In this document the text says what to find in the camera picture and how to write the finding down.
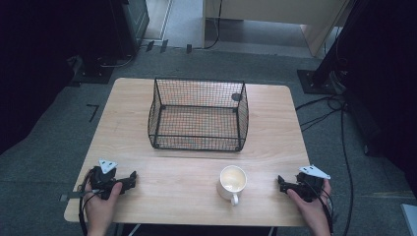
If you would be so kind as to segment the black metal stand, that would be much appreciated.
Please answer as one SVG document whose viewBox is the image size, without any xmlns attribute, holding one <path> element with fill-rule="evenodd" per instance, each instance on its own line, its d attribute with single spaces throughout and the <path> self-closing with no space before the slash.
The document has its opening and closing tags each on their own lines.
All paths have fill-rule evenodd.
<svg viewBox="0 0 417 236">
<path fill-rule="evenodd" d="M 336 94 L 330 74 L 349 71 L 359 49 L 365 45 L 366 24 L 370 22 L 379 0 L 355 0 L 343 30 L 315 71 L 298 70 L 297 76 L 304 93 Z"/>
</svg>

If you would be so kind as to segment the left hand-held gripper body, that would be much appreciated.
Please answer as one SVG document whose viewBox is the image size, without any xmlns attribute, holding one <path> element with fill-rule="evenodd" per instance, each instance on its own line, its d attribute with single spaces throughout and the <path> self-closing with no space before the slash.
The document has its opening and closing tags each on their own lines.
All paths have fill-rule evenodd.
<svg viewBox="0 0 417 236">
<path fill-rule="evenodd" d="M 130 180 L 130 178 L 120 180 L 115 179 L 117 165 L 117 162 L 100 159 L 98 161 L 98 166 L 95 166 L 91 170 L 91 190 L 95 194 L 99 194 L 103 200 L 109 199 L 112 189 L 116 183 L 122 184 L 123 180 Z"/>
</svg>

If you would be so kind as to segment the person's right hand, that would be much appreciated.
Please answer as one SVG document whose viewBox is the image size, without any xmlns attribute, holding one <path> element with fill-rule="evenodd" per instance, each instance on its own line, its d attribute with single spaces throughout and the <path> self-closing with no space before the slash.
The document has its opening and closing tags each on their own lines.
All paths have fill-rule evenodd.
<svg viewBox="0 0 417 236">
<path fill-rule="evenodd" d="M 310 203 L 302 200 L 293 190 L 289 189 L 287 191 L 287 196 L 297 206 L 309 228 L 311 236 L 331 236 L 328 219 L 321 203 L 321 201 L 324 204 L 328 203 L 328 195 L 330 192 L 331 187 L 328 179 L 324 180 L 324 192 L 321 194 L 321 197 Z"/>
</svg>

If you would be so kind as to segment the black cabinet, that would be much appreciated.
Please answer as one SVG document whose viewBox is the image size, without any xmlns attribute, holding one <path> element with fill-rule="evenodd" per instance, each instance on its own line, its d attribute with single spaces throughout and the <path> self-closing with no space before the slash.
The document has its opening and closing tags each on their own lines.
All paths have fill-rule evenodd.
<svg viewBox="0 0 417 236">
<path fill-rule="evenodd" d="M 120 58 L 135 56 L 149 25 L 146 0 L 110 0 Z"/>
</svg>

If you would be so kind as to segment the dark curtain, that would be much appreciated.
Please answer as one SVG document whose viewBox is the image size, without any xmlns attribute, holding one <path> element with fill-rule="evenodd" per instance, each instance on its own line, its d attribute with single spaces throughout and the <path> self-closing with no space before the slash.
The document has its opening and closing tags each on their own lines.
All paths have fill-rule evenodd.
<svg viewBox="0 0 417 236">
<path fill-rule="evenodd" d="M 0 0 L 0 154 L 25 139 L 74 77 L 102 0 Z"/>
<path fill-rule="evenodd" d="M 358 0 L 339 48 L 347 88 L 380 129 L 375 146 L 417 198 L 417 0 Z"/>
</svg>

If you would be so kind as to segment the person's left hand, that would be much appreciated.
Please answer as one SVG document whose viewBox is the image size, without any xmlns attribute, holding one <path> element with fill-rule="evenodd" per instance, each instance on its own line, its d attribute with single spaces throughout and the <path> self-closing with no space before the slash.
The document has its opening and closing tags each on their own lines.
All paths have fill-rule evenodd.
<svg viewBox="0 0 417 236">
<path fill-rule="evenodd" d="M 116 211 L 116 204 L 123 184 L 116 183 L 108 200 L 103 200 L 90 192 L 90 183 L 86 184 L 87 193 L 84 200 L 87 202 L 85 210 L 88 220 L 88 236 L 105 236 Z"/>
</svg>

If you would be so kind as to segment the white box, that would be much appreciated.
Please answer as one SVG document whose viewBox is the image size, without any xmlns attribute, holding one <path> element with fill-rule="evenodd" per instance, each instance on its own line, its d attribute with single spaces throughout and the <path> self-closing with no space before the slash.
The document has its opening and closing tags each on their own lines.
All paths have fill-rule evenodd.
<svg viewBox="0 0 417 236">
<path fill-rule="evenodd" d="M 417 236 L 417 206 L 401 204 L 401 209 L 411 236 Z"/>
</svg>

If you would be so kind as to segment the black angled floor tape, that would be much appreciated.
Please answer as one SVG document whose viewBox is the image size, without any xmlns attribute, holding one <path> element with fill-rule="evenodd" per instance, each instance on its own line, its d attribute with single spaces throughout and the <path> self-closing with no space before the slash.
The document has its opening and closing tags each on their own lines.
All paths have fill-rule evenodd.
<svg viewBox="0 0 417 236">
<path fill-rule="evenodd" d="M 92 112 L 92 114 L 91 114 L 91 116 L 89 118 L 89 122 L 91 123 L 93 121 L 96 113 L 97 113 L 97 110 L 99 108 L 99 105 L 98 104 L 87 104 L 87 107 L 90 107 L 90 108 L 93 109 L 93 112 Z"/>
</svg>

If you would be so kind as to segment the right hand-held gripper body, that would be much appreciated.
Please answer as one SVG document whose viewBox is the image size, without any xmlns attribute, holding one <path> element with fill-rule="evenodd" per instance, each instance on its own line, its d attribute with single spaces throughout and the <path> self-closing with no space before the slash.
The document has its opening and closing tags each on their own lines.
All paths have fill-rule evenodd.
<svg viewBox="0 0 417 236">
<path fill-rule="evenodd" d="M 325 179 L 329 180 L 330 176 L 317 166 L 302 166 L 296 175 L 295 192 L 305 202 L 310 203 L 320 195 Z"/>
</svg>

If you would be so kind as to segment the white cup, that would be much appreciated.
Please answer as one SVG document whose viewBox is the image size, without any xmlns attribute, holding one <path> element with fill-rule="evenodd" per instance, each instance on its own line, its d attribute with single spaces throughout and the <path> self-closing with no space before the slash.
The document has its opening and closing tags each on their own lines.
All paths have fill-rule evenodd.
<svg viewBox="0 0 417 236">
<path fill-rule="evenodd" d="M 245 171 L 236 165 L 224 167 L 216 184 L 217 193 L 235 207 L 239 204 L 239 198 L 247 185 Z"/>
</svg>

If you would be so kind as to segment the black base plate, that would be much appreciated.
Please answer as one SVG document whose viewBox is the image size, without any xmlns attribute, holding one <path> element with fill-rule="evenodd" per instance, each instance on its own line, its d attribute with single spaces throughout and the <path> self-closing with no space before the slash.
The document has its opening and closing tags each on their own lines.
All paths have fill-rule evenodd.
<svg viewBox="0 0 417 236">
<path fill-rule="evenodd" d="M 102 67 L 98 62 L 85 62 L 81 57 L 76 57 L 72 64 L 74 77 L 71 86 L 78 87 L 80 84 L 107 85 L 113 73 L 112 68 Z"/>
</svg>

